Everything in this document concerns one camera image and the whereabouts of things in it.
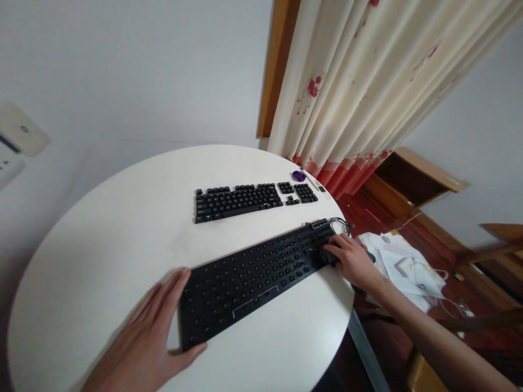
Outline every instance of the purple object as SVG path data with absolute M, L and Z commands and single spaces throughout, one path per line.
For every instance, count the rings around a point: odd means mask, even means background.
M 293 171 L 293 177 L 296 181 L 299 182 L 304 182 L 305 178 L 307 178 L 305 173 L 299 170 Z

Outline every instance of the white wall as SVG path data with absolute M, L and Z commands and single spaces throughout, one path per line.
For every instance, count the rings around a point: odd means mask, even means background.
M 271 9 L 272 0 L 0 1 L 0 100 L 51 137 L 0 191 L 0 346 L 31 255 L 87 191 L 161 152 L 258 146 Z
M 482 223 L 523 224 L 523 22 L 403 145 L 472 184 L 422 208 L 464 245 L 496 242 Z

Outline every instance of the round white table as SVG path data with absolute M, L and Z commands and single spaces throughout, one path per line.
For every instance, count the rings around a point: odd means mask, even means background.
M 195 189 L 291 181 L 296 169 L 265 151 L 207 145 L 145 160 L 88 193 L 51 230 L 20 283 L 8 336 L 15 389 L 79 390 L 136 303 L 169 271 L 343 217 L 311 186 L 316 203 L 194 224 Z M 325 267 L 212 338 L 162 390 L 311 390 L 338 350 L 353 300 L 350 285 Z M 179 346 L 177 317 L 169 348 Z

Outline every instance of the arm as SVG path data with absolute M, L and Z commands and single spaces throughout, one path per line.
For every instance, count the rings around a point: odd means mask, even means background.
M 336 266 L 345 279 L 366 290 L 394 317 L 450 389 L 518 391 L 485 359 L 419 310 L 383 277 L 355 240 L 345 234 L 334 236 L 325 249 L 340 259 Z

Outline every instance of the curtain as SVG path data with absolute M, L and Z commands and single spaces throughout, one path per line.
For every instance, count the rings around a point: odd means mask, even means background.
M 267 150 L 354 194 L 522 15 L 520 0 L 302 0 Z

